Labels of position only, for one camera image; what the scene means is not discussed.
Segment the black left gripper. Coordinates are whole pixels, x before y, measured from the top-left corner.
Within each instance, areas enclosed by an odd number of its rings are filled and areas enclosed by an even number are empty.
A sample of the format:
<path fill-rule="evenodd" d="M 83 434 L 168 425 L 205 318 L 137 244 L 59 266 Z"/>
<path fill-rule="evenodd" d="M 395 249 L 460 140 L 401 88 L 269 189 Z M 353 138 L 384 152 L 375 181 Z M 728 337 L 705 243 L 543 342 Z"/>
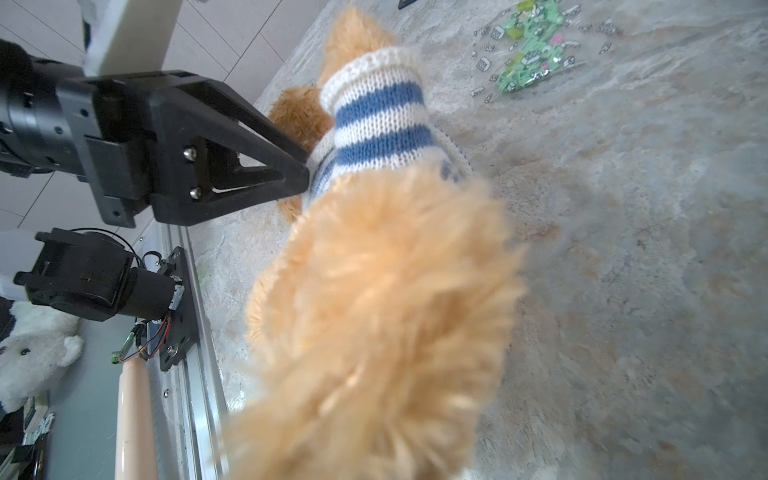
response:
<path fill-rule="evenodd" d="M 80 175 L 112 226 L 135 227 L 148 207 L 162 223 L 193 226 L 308 188 L 309 170 L 299 162 L 309 152 L 223 82 L 185 71 L 69 77 L 57 81 L 56 98 Z M 205 147 L 193 129 L 204 103 L 294 160 L 257 167 L 185 161 L 186 146 Z"/>

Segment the blue white striped sweater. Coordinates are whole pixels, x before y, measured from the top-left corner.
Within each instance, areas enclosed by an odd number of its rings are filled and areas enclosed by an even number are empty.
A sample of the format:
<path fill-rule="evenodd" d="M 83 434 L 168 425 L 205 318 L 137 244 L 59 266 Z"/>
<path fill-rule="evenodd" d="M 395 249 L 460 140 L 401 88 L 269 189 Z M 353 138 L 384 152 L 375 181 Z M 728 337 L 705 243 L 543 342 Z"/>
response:
<path fill-rule="evenodd" d="M 390 46 L 350 61 L 324 84 L 319 100 L 334 126 L 308 159 L 304 211 L 337 179 L 362 171 L 434 160 L 445 178 L 473 175 L 467 157 L 432 121 L 421 61 L 411 49 Z"/>

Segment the brown teddy bear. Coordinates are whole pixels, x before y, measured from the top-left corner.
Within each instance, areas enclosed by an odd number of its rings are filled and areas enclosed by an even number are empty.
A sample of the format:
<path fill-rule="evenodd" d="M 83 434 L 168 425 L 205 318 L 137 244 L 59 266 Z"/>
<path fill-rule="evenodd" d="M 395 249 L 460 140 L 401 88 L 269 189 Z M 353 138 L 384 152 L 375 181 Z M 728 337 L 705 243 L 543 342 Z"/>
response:
<path fill-rule="evenodd" d="M 396 38 L 335 21 L 319 95 Z M 234 479 L 458 479 L 503 374 L 526 250 L 502 202 L 439 162 L 337 179 L 294 221 L 246 308 L 263 394 L 227 431 Z"/>

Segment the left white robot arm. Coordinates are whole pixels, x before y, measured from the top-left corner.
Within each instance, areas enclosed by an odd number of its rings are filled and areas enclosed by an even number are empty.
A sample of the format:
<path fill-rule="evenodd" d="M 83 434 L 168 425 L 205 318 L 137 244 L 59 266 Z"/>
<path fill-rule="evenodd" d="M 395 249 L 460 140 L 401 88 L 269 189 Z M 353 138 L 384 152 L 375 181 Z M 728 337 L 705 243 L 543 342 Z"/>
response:
<path fill-rule="evenodd" d="M 304 192 L 306 150 L 227 85 L 89 77 L 1 45 L 1 293 L 83 317 L 158 318 L 168 279 L 129 239 Z"/>

